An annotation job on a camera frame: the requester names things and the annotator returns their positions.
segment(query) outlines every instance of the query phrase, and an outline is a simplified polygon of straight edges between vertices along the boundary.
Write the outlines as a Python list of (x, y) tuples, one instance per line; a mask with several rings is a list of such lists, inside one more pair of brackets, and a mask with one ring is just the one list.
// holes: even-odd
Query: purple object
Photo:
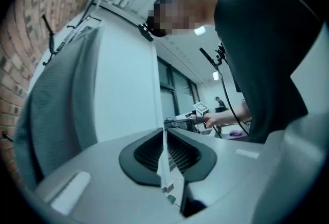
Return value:
[(230, 136), (241, 136), (241, 135), (242, 135), (242, 131), (232, 130), (230, 132)]

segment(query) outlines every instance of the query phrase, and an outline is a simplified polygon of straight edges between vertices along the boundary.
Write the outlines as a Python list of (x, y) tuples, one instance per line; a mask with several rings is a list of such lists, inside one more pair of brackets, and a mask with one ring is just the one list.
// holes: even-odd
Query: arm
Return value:
[[(234, 112), (240, 122), (245, 122), (251, 119), (251, 114), (245, 101), (238, 108), (235, 108)], [(204, 122), (206, 123), (207, 128), (211, 128), (215, 125), (235, 124), (236, 119), (232, 111), (227, 110), (222, 113), (205, 114)]]

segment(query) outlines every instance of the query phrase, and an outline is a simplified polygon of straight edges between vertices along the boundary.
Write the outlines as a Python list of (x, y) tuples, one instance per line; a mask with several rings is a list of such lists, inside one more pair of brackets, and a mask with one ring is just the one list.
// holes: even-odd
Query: black bracket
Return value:
[(45, 14), (42, 15), (42, 19), (44, 20), (44, 22), (46, 24), (46, 27), (47, 27), (47, 30), (49, 32), (49, 51), (51, 53), (50, 58), (48, 59), (48, 61), (42, 63), (43, 66), (46, 66), (51, 61), (52, 57), (57, 54), (57, 52), (54, 51), (54, 39), (53, 39), (53, 37), (55, 35), (55, 32), (51, 29), (50, 24), (48, 23), (48, 20), (47, 20)]
[(222, 43), (220, 43), (218, 45), (218, 49), (215, 49), (215, 51), (217, 52), (217, 55), (216, 55), (216, 58), (217, 58), (217, 61), (218, 61), (217, 66), (220, 66), (220, 64), (223, 63), (222, 60), (224, 60), (227, 63), (226, 55), (225, 55), (226, 52), (225, 52), (225, 49), (224, 49), (224, 46), (223, 46)]
[(5, 131), (2, 132), (2, 138), (9, 140), (10, 142), (13, 142), (14, 140), (7, 135)]
[(153, 41), (153, 37), (151, 36), (150, 32), (148, 31), (147, 25), (145, 23), (138, 25), (138, 30), (143, 35), (143, 37), (145, 39), (147, 39), (149, 42)]

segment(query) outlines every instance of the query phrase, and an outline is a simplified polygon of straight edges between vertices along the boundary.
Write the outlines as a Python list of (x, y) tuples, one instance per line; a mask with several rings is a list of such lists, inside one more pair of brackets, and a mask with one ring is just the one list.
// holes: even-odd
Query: white label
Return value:
[(89, 173), (78, 173), (67, 185), (67, 187), (51, 203), (52, 208), (67, 216), (78, 202), (89, 182)]
[(259, 156), (259, 153), (257, 153), (257, 152), (252, 152), (252, 151), (247, 151), (247, 150), (242, 150), (242, 149), (237, 149), (237, 150), (235, 150), (235, 152), (239, 155), (254, 158), (254, 159), (257, 159), (257, 157)]

